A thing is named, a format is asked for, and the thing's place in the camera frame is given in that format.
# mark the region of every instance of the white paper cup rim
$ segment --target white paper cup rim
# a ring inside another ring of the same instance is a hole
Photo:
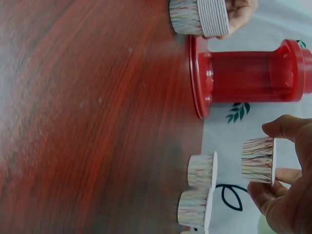
[[[275,171],[276,171],[276,139],[273,139],[273,154],[272,154],[272,178],[271,184],[274,185],[275,183]]]
[[[205,233],[208,233],[208,228],[211,220],[212,215],[212,208],[213,208],[213,190],[210,189],[207,196],[207,203],[206,203],[206,212],[205,212],[205,221],[204,221],[204,230]]]
[[[215,190],[216,187],[216,179],[218,175],[218,154],[214,152],[214,161],[213,161],[213,171],[212,171],[212,180],[211,180],[211,189]]]

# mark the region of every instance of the black leaf outline print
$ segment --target black leaf outline print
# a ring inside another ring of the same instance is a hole
[[[221,191],[221,198],[222,198],[222,201],[224,202],[225,205],[227,205],[229,208],[235,210],[235,211],[243,211],[243,204],[242,204],[242,201],[239,197],[239,195],[237,194],[237,192],[234,190],[234,188],[236,189],[240,189],[242,191],[245,191],[247,192],[247,189],[245,188],[242,188],[240,186],[237,186],[237,185],[231,185],[231,184],[218,184],[216,186],[216,188],[221,188],[222,187],[222,191]],[[235,195],[237,201],[238,201],[238,205],[239,207],[235,207],[235,206],[232,206],[229,202],[227,202],[227,200],[225,199],[225,189],[229,189],[233,192],[233,194]]]

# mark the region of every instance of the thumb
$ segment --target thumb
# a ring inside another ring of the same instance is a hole
[[[284,115],[275,121],[262,125],[262,130],[272,138],[285,138],[295,142],[298,133],[310,120]]]

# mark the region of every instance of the paper cup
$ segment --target paper cup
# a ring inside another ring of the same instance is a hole
[[[189,190],[181,195],[177,219],[180,225],[208,232],[213,205],[212,190]]]
[[[171,0],[169,11],[176,33],[206,37],[229,34],[224,0]]]
[[[187,179],[189,186],[208,190],[215,190],[217,178],[218,156],[194,155],[189,161]]]
[[[275,148],[275,139],[270,137],[246,141],[242,151],[242,177],[273,185],[276,170]]]

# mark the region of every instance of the wooden table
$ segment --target wooden table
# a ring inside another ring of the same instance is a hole
[[[0,233],[178,233],[188,69],[166,0],[0,0]]]

